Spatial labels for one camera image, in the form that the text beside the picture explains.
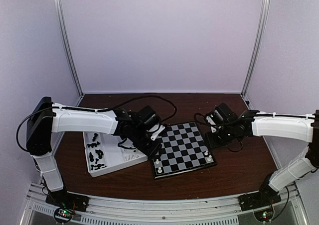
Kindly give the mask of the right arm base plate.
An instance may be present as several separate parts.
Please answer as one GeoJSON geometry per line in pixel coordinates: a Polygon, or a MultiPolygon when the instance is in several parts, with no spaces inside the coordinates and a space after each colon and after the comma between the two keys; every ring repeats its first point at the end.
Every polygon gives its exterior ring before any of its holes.
{"type": "Polygon", "coordinates": [[[273,203],[278,203],[282,199],[279,195],[268,196],[261,192],[243,194],[238,197],[241,211],[255,210],[261,207],[269,207],[273,203]]]}

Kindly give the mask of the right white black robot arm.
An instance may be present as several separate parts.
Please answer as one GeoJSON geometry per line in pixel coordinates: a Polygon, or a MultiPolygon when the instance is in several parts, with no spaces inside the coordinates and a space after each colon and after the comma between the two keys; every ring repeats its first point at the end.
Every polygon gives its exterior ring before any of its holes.
{"type": "Polygon", "coordinates": [[[266,176],[256,194],[259,205],[267,205],[282,189],[295,183],[302,195],[310,197],[305,186],[317,182],[319,173],[319,114],[281,114],[247,110],[237,115],[225,104],[204,115],[211,128],[207,133],[211,148],[227,147],[232,142],[243,144],[246,138],[263,137],[282,142],[293,148],[303,144],[300,152],[292,156],[276,171],[266,176]]]}

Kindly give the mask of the white compartment tray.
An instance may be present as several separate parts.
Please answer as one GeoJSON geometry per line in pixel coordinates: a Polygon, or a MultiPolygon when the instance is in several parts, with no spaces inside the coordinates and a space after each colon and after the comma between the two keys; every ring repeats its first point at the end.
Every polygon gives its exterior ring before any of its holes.
{"type": "Polygon", "coordinates": [[[103,150],[105,152],[106,162],[107,162],[107,168],[104,168],[102,170],[99,170],[97,172],[89,172],[88,173],[92,177],[98,177],[101,175],[109,174],[112,172],[116,172],[143,162],[146,162],[147,160],[131,160],[131,161],[124,161],[123,158],[123,152],[126,149],[118,147],[118,143],[121,140],[118,136],[112,136],[109,134],[100,133],[103,143],[103,150]]]}

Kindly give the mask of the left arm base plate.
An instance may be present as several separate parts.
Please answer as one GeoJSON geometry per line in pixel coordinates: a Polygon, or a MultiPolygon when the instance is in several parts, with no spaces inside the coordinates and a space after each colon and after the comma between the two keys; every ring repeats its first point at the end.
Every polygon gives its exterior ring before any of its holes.
{"type": "Polygon", "coordinates": [[[45,202],[72,211],[86,212],[89,197],[72,193],[49,194],[45,202]]]}

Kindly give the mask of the black white chess board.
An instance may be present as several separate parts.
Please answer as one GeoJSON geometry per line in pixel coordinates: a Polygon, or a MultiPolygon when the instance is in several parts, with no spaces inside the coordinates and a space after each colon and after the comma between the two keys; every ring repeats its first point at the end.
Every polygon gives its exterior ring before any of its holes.
{"type": "Polygon", "coordinates": [[[151,161],[155,180],[217,165],[200,129],[193,121],[168,126],[158,139],[161,148],[151,161]],[[209,155],[204,155],[207,150],[212,161],[207,161],[209,155]],[[156,159],[160,160],[159,164],[155,164],[156,159]],[[158,174],[157,169],[160,167],[162,173],[158,174]]]}

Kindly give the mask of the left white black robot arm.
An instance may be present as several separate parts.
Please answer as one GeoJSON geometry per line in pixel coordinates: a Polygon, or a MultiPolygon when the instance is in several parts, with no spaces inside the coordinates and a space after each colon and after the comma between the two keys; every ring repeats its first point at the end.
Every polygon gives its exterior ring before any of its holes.
{"type": "Polygon", "coordinates": [[[159,134],[165,130],[157,113],[146,106],[127,112],[120,106],[106,109],[71,107],[43,97],[26,123],[26,146],[23,151],[35,160],[46,182],[49,195],[61,207],[72,202],[52,154],[51,135],[60,132],[96,132],[129,140],[133,146],[153,158],[160,148],[159,134]]]}

